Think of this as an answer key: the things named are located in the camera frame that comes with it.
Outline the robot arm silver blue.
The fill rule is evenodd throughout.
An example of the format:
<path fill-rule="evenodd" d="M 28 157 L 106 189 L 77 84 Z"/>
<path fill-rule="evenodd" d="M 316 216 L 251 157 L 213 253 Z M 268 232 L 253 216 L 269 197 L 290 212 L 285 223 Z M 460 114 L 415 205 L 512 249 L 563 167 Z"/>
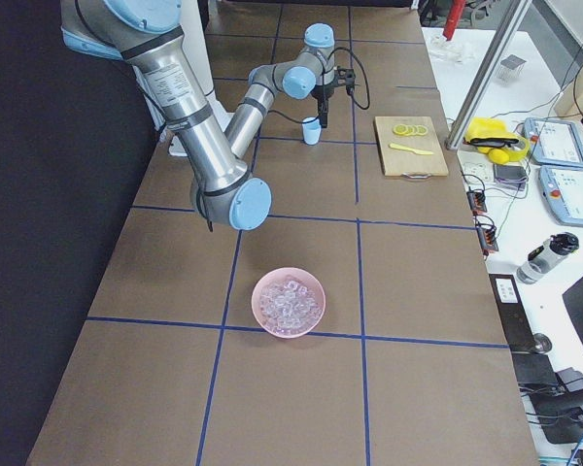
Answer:
<path fill-rule="evenodd" d="M 272 203 L 268 184 L 252 175 L 243 155 L 274 99 L 304 99 L 334 81 L 334 32 L 310 25 L 292 61 L 263 65 L 227 127 L 215 112 L 186 57 L 179 1 L 63 1 L 61 30 L 74 51 L 118 60 L 144 76 L 167 127 L 179 139 L 194 173 L 193 207 L 210 223 L 253 230 Z"/>

